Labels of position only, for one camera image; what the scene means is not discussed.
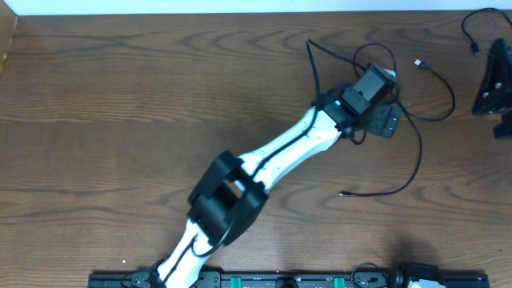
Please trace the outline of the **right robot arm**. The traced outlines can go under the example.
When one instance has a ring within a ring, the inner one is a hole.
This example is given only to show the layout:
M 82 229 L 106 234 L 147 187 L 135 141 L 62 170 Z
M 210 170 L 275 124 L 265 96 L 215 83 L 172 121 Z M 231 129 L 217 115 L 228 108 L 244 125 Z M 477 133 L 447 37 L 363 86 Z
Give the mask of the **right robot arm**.
M 472 115 L 500 114 L 493 128 L 495 139 L 511 139 L 511 45 L 504 39 L 493 41 L 486 72 L 472 106 Z

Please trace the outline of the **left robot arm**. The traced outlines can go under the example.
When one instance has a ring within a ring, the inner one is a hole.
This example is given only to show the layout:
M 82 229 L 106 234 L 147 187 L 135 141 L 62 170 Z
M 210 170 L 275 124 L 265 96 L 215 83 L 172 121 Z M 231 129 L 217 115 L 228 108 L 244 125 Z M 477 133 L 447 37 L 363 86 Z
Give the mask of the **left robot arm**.
M 304 117 L 271 142 L 238 157 L 229 151 L 217 156 L 188 197 L 185 232 L 151 285 L 192 286 L 208 257 L 254 223 L 280 179 L 351 136 L 396 85 L 394 71 L 372 64 L 355 84 L 317 93 Z

